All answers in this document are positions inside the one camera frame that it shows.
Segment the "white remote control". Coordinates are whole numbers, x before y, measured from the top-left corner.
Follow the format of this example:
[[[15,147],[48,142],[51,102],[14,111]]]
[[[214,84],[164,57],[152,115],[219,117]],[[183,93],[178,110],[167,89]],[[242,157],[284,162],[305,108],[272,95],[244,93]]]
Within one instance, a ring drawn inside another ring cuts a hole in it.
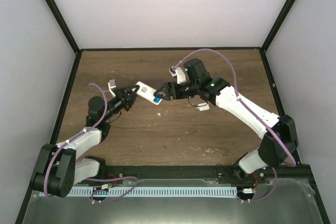
[[[138,81],[136,83],[136,85],[139,85],[140,88],[139,90],[137,91],[137,95],[144,98],[145,100],[153,103],[154,105],[159,105],[159,104],[156,104],[153,102],[154,100],[154,95],[153,93],[156,91],[154,88],[148,86],[147,84],[141,82],[141,81]]]

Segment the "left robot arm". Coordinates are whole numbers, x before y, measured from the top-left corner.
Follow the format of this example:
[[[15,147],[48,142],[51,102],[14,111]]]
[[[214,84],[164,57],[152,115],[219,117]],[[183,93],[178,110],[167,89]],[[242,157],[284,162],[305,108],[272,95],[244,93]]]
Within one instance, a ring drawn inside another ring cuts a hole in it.
[[[82,181],[102,184],[107,178],[106,162],[88,156],[78,158],[90,148],[104,141],[111,129],[110,119],[130,110],[137,98],[139,85],[112,90],[114,97],[107,100],[105,93],[88,102],[88,115],[84,128],[71,138],[41,147],[29,186],[46,197],[66,197],[73,185]]]

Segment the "blue battery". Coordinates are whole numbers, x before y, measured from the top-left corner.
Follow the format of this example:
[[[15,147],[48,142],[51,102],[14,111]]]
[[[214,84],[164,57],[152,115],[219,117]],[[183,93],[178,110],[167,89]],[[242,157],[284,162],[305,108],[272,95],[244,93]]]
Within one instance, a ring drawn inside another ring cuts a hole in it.
[[[159,104],[161,102],[161,98],[154,98],[153,102]]]

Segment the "white battery compartment cover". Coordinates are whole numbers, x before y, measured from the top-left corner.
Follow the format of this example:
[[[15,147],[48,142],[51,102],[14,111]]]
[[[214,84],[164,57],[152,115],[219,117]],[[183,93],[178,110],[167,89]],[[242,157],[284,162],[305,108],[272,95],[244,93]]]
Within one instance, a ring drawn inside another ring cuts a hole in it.
[[[209,105],[208,105],[208,103],[202,103],[202,104],[199,104],[197,106],[197,109],[199,111],[207,111],[207,110],[209,110]]]

